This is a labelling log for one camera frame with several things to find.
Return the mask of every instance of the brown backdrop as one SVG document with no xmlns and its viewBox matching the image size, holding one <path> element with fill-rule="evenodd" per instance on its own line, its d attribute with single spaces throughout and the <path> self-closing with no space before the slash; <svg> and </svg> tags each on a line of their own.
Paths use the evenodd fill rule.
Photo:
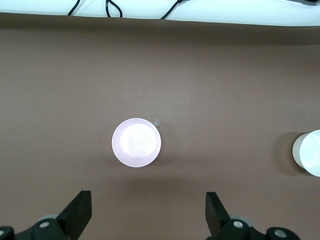
<svg viewBox="0 0 320 240">
<path fill-rule="evenodd" d="M 0 14 L 0 226 L 20 232 L 80 190 L 81 240 L 204 240 L 205 193 L 258 231 L 320 235 L 320 178 L 291 147 L 320 129 L 320 28 Z M 130 168 L 111 138 L 160 119 Z"/>
</svg>

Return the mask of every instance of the white wall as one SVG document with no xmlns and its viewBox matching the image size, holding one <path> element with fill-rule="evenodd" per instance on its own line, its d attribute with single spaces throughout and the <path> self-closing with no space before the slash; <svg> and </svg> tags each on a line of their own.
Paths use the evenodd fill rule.
<svg viewBox="0 0 320 240">
<path fill-rule="evenodd" d="M 114 0 L 123 17 L 159 19 L 176 0 Z M 76 0 L 1 0 L 0 12 L 67 15 Z M 276 26 L 320 26 L 320 3 L 303 0 L 188 0 L 167 19 Z M 118 16 L 110 7 L 112 16 Z M 105 0 L 81 0 L 75 16 L 106 17 Z"/>
</svg>

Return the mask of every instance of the white cylinder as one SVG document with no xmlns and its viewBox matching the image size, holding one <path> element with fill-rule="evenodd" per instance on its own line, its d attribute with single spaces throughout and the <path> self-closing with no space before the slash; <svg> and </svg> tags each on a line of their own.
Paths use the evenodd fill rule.
<svg viewBox="0 0 320 240">
<path fill-rule="evenodd" d="M 300 167 L 320 177 L 320 130 L 298 137 L 293 144 L 292 155 Z"/>
<path fill-rule="evenodd" d="M 131 118 L 121 123 L 112 136 L 112 149 L 123 164 L 139 168 L 153 162 L 161 148 L 157 128 L 142 118 Z"/>
</svg>

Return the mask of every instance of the metal bolt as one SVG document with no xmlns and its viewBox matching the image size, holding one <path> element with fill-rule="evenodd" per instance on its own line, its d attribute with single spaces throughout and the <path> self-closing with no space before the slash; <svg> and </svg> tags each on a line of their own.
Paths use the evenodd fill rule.
<svg viewBox="0 0 320 240">
<path fill-rule="evenodd" d="M 234 221 L 233 226 L 235 226 L 237 229 L 242 229 L 244 227 L 244 224 L 240 221 Z"/>
<path fill-rule="evenodd" d="M 287 237 L 287 234 L 284 231 L 280 230 L 280 229 L 275 230 L 274 231 L 274 235 L 276 235 L 276 236 L 278 236 L 279 238 L 282 238 L 282 239 Z"/>
<path fill-rule="evenodd" d="M 43 223 L 41 223 L 40 225 L 39 225 L 39 228 L 46 228 L 46 227 L 48 227 L 50 225 L 50 222 L 48 222 L 48 221 L 44 221 Z"/>
</svg>

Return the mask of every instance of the paper cup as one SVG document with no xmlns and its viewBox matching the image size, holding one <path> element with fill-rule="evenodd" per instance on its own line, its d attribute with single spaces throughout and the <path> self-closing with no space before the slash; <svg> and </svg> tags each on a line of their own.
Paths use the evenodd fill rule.
<svg viewBox="0 0 320 240">
<path fill-rule="evenodd" d="M 292 154 L 300 167 L 320 177 L 320 130 L 298 137 L 293 144 Z"/>
<path fill-rule="evenodd" d="M 161 148 L 157 128 L 142 118 L 131 118 L 121 123 L 112 136 L 112 149 L 123 164 L 139 168 L 153 162 Z"/>
</svg>

